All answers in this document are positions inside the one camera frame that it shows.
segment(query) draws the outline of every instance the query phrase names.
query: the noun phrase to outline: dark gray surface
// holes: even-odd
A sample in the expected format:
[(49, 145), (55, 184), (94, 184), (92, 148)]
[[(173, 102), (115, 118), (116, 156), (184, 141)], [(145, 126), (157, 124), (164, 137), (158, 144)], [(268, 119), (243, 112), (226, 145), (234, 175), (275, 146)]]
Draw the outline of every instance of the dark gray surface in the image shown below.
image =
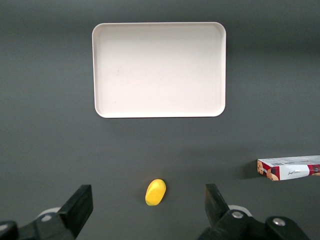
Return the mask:
[[(319, 1), (0, 1), (0, 218), (24, 225), (92, 184), (78, 239), (195, 240), (204, 186), (260, 221), (320, 239), (320, 177), (272, 182), (255, 159), (320, 154)], [(99, 23), (201, 22), (227, 32), (215, 118), (104, 119), (94, 109)], [(167, 183), (148, 207), (148, 184)]]

